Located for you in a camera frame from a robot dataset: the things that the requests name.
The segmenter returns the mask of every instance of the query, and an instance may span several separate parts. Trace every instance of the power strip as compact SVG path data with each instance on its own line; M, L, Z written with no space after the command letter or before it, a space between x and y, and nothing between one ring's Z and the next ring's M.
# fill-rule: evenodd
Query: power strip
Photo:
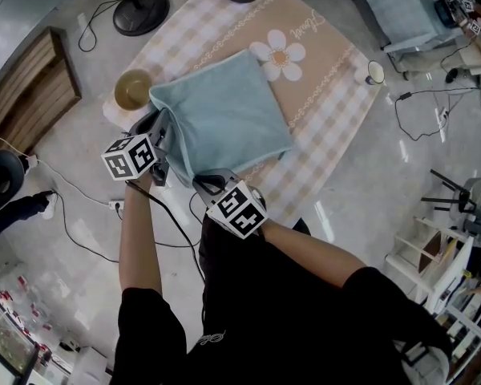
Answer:
M123 209L125 207L125 201L124 200L110 200L109 201L109 208L114 209L116 205L119 204L119 209Z

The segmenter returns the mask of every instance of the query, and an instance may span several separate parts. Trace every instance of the placemat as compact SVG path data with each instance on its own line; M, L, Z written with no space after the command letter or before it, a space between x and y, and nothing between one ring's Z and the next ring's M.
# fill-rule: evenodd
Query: placemat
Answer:
M379 87L356 83L354 72L367 59L301 0L189 0L129 69L147 70L156 85L245 48L260 60L296 145L241 176L262 191L271 218L293 225L349 146ZM104 115L125 130L147 110L121 110L113 94L103 105Z

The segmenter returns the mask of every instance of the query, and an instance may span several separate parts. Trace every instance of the flower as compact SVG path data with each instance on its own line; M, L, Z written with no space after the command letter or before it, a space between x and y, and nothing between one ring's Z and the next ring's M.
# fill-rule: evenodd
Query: flower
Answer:
M284 76L290 81L298 81L303 72L294 62L305 58L305 48L300 43L292 43L286 47L287 39L280 30L271 30L267 34L269 45L254 42L249 45L249 50L260 60L266 62L262 68L267 75L267 80L274 81Z

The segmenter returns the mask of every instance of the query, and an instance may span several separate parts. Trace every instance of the round black base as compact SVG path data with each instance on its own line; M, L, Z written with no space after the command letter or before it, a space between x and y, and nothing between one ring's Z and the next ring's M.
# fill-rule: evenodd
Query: round black base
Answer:
M169 0L122 0L114 10L112 20L115 29L123 35L135 36L149 33L168 16Z

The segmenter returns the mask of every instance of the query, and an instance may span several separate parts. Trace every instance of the towel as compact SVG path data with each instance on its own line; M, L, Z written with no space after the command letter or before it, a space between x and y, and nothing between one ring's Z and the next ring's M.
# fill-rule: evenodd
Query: towel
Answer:
M154 86L150 97L169 110L168 162L187 186L203 171L240 172L293 145L267 78L247 50Z

